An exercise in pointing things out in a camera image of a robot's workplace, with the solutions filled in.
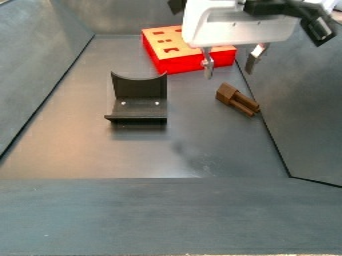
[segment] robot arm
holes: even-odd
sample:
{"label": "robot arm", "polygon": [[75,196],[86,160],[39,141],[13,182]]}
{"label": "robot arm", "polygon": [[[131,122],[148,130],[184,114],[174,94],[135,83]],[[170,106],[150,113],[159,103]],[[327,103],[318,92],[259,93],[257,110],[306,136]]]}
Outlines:
{"label": "robot arm", "polygon": [[330,16],[317,4],[293,0],[187,0],[182,37],[190,47],[202,48],[206,77],[214,69],[211,47],[258,44],[247,63],[251,71],[269,43],[285,41],[293,34],[298,18],[317,46],[335,36]]}

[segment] red pegboard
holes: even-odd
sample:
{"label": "red pegboard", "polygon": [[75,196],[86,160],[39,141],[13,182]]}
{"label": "red pegboard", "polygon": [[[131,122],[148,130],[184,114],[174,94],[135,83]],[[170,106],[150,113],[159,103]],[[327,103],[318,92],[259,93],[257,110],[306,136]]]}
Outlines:
{"label": "red pegboard", "polygon": [[[142,30],[143,45],[159,74],[183,73],[202,70],[203,54],[199,48],[190,48],[182,39],[182,26],[148,28]],[[230,66],[235,60],[234,46],[214,47],[211,57],[215,67]]]}

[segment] wooden block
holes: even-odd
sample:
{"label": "wooden block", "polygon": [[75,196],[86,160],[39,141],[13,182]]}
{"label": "wooden block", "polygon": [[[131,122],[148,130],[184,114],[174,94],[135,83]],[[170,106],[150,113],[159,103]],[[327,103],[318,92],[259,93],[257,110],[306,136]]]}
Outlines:
{"label": "wooden block", "polygon": [[[182,26],[143,29],[142,40],[159,74],[164,72],[176,74],[203,69],[202,51],[199,48],[190,48],[184,43]],[[214,47],[210,55],[215,61],[215,67],[232,65],[235,53],[234,46]]]}
{"label": "wooden block", "polygon": [[226,105],[232,105],[248,116],[253,116],[254,113],[259,112],[259,104],[244,96],[228,83],[222,83],[216,91],[216,99]]}

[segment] brown wooden block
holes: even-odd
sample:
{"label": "brown wooden block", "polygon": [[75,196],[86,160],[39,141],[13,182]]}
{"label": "brown wooden block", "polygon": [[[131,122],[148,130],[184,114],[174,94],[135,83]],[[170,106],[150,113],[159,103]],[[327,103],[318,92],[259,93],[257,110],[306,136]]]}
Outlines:
{"label": "brown wooden block", "polygon": [[216,99],[226,105],[232,105],[248,116],[253,116],[261,110],[259,104],[244,96],[228,83],[222,83],[216,91]]}

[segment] black bracket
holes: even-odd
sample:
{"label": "black bracket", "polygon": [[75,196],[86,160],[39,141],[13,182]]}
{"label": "black bracket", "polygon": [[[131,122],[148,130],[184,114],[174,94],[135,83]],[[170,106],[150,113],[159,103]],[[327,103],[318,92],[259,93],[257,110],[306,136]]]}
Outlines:
{"label": "black bracket", "polygon": [[167,74],[151,79],[130,79],[111,72],[115,91],[110,121],[167,122]]}
{"label": "black bracket", "polygon": [[172,14],[176,15],[179,12],[184,11],[187,0],[168,0],[167,4]]}

